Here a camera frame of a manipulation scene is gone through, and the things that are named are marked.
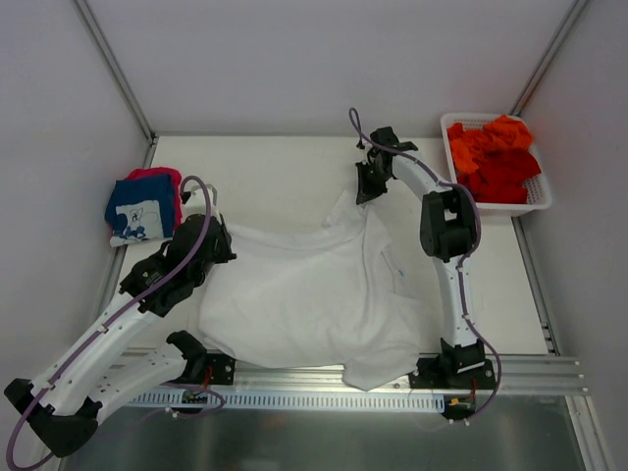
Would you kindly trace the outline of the white t-shirt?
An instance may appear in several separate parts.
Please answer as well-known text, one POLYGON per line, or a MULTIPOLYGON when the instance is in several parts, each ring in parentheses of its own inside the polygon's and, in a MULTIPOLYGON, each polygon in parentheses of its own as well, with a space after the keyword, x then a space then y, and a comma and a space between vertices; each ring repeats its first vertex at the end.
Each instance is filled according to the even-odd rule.
POLYGON ((211 270, 199 308, 206 345, 270 369, 340 365, 363 391, 414 370, 426 308, 372 210, 343 193, 317 232, 229 233, 236 259, 211 270))

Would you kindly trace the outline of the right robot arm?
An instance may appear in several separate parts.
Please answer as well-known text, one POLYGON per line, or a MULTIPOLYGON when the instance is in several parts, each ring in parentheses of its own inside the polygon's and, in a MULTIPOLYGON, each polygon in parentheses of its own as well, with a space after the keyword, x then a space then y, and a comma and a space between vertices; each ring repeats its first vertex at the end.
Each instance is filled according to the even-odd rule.
POLYGON ((481 236, 475 203, 462 186, 422 162, 418 147, 400 141, 390 127, 362 134, 357 147, 366 152, 356 164, 358 205, 387 193, 390 180, 403 182, 421 203, 418 238, 438 275, 444 334, 440 354, 417 362, 418 377, 436 388, 480 386, 490 363, 474 325, 470 295, 469 260, 481 236))

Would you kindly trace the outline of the aluminium mounting rail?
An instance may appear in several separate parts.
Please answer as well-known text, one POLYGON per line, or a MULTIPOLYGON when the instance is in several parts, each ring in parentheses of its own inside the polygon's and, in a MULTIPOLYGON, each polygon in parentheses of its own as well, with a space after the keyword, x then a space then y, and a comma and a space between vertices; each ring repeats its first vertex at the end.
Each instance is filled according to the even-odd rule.
MULTIPOLYGON (((128 395, 130 398, 145 393, 168 381, 177 388, 193 385, 184 379, 187 360, 179 348, 165 343, 148 351, 119 369, 112 369, 119 359, 130 359, 128 354, 113 353, 97 357, 84 351, 70 358, 63 369, 58 362, 56 371, 47 381, 55 400, 67 406, 81 405, 88 396, 99 394, 128 395)), ((586 395, 585 384, 577 362, 564 357, 512 356, 488 357, 487 366, 478 372, 481 393, 586 395)), ((277 391, 348 391, 355 392, 342 379, 338 366, 265 369, 238 362, 224 381, 237 389, 270 389, 277 391)))

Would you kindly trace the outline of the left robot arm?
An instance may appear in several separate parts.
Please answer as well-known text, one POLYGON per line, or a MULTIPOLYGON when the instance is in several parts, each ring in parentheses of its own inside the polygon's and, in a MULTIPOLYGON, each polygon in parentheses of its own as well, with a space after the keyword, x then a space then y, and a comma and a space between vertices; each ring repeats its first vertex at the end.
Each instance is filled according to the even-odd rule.
POLYGON ((198 385, 214 367, 191 333, 169 334, 157 349, 112 372, 145 329, 203 285, 210 269, 236 259, 223 216, 194 214, 149 257, 136 262, 90 328, 33 379, 14 379, 4 395, 55 457, 84 446, 115 411, 161 384, 198 385))

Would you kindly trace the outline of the folded blue printed t-shirt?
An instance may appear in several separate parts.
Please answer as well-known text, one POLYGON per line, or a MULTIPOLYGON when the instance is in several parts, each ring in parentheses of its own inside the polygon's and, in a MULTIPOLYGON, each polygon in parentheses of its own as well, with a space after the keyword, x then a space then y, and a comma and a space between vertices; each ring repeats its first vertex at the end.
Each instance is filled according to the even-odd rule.
POLYGON ((116 181, 104 215, 112 231, 109 239, 112 247, 173 236, 164 236, 157 201, 127 204, 129 195, 123 180, 116 181))

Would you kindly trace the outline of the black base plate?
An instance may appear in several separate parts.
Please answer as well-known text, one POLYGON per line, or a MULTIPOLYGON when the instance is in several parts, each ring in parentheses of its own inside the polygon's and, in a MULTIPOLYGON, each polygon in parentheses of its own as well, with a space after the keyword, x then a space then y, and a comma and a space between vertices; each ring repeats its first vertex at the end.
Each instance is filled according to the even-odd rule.
POLYGON ((462 373, 448 373, 437 358, 422 358, 408 374, 409 387, 413 390, 492 390, 497 385, 497 375, 490 360, 477 368, 462 373))
POLYGON ((224 353, 205 353, 187 362, 176 384, 201 387, 231 386, 235 380, 236 361, 224 353))

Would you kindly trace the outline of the orange t-shirt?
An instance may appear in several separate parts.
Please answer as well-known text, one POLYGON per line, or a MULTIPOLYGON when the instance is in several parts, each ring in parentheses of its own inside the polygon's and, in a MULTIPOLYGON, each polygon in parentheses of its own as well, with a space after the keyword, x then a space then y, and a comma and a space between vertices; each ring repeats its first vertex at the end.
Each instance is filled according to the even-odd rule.
POLYGON ((480 128, 469 128, 455 121, 445 130, 454 168, 460 174, 476 172, 492 154, 527 150, 534 142, 527 126, 507 115, 500 115, 480 128))

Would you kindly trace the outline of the red t-shirt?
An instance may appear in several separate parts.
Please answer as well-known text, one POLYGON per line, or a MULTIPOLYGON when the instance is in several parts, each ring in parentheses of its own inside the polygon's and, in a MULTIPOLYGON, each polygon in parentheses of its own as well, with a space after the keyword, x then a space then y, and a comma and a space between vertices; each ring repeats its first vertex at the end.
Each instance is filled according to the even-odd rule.
POLYGON ((537 159, 529 151, 511 149, 490 154, 476 171, 459 175, 458 182, 479 203, 526 204, 528 190, 524 182, 541 172, 537 159))

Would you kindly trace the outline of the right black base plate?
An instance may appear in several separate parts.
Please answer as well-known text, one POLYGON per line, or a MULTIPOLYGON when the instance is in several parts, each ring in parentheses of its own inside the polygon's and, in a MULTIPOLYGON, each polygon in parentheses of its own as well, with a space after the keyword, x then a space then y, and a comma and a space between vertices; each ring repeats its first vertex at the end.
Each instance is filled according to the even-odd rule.
POLYGON ((408 374, 409 387, 413 390, 492 390, 497 385, 497 375, 490 360, 477 368, 462 373, 448 373, 437 358, 422 358, 408 374))

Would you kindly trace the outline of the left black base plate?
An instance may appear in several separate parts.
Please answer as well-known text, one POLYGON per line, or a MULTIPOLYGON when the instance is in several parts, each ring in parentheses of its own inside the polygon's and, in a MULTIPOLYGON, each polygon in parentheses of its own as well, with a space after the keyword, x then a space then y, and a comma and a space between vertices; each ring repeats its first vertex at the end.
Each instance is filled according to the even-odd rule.
POLYGON ((235 380, 236 361, 224 353, 205 353, 187 362, 176 384, 201 387, 231 386, 235 380))

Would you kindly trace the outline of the right aluminium frame post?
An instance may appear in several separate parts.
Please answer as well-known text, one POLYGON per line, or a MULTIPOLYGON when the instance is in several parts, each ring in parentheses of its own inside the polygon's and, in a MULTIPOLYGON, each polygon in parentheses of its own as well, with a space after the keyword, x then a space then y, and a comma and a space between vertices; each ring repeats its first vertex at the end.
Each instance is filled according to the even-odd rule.
POLYGON ((554 61, 566 45, 576 26, 583 19, 591 4, 591 0, 574 0, 570 3, 566 13, 552 34, 548 45, 537 61, 532 73, 527 78, 513 106, 510 108, 510 115, 520 116, 526 106, 531 102, 554 61))

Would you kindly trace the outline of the aluminium frame post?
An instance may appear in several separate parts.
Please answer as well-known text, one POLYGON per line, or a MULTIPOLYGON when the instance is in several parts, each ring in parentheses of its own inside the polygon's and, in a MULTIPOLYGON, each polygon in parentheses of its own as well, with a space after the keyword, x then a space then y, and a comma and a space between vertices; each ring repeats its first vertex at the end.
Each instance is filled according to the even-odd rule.
POLYGON ((89 2, 85 0, 73 0, 72 4, 142 135, 147 141, 152 142, 156 136, 155 130, 151 127, 149 120, 133 92, 131 84, 110 45, 104 29, 97 20, 92 7, 89 2))
POLYGON ((566 45, 576 26, 583 19, 591 4, 591 0, 574 0, 570 3, 566 13, 552 34, 548 45, 537 61, 532 73, 527 78, 513 106, 510 108, 510 115, 520 116, 526 106, 531 102, 554 61, 566 45))

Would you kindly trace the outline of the left aluminium frame post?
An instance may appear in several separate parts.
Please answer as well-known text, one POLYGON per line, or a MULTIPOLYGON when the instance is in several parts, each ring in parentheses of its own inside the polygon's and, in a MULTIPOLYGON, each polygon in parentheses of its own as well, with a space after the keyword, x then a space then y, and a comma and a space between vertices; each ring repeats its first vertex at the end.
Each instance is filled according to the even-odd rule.
POLYGON ((155 130, 151 127, 149 120, 133 92, 131 84, 110 45, 104 29, 97 20, 92 7, 89 2, 85 0, 73 0, 72 4, 142 135, 147 141, 152 142, 156 136, 155 130))

